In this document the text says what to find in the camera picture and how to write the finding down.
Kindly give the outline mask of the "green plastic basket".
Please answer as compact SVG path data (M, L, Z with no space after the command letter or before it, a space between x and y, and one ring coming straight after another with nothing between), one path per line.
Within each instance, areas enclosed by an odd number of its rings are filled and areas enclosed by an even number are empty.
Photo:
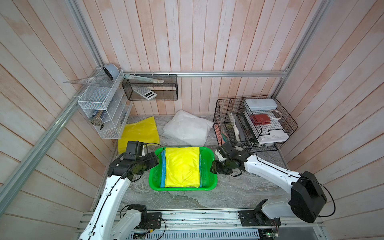
M212 162L215 161L214 153L206 148L200 147L200 185L198 187L165 187L166 181L166 150L171 148L160 148L155 151L159 158L159 165L151 169L149 185L155 191L210 191L218 183L217 175L210 172Z

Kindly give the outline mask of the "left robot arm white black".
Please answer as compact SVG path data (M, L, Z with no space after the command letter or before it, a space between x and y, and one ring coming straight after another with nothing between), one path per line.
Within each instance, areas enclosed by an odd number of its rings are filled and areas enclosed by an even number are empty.
M125 214L114 224L134 176L142 176L159 164L156 153L145 151L147 148L147 143L129 141L125 152L110 164L104 191L91 220L79 236L80 240L125 240L137 227L149 228L146 233L150 233L160 226L156 218L147 216L147 207L139 204L124 208Z

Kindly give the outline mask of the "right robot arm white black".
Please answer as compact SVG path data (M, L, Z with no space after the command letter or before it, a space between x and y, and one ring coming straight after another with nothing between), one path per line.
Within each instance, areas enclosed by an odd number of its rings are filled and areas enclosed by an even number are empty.
M215 151L218 157L212 163L213 174L233 175L235 169L241 173L262 177L277 185L286 193L287 198L278 200L262 200L252 211L239 211L242 226L276 226L281 217L297 217L306 223L314 223L327 203L322 186L314 174L305 171L298 173L269 163L247 150L234 148L224 143Z

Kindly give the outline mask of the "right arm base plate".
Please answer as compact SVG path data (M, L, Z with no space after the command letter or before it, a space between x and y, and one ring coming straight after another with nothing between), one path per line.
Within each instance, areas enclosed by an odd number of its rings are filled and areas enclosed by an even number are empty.
M262 211L238 211L238 217L243 227L279 227L281 225L280 218L269 219Z

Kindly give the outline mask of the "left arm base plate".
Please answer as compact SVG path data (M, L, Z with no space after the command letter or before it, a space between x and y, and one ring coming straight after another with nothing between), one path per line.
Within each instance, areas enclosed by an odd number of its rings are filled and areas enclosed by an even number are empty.
M162 213L144 213L138 210L128 210L116 225L120 230L159 229L162 224Z

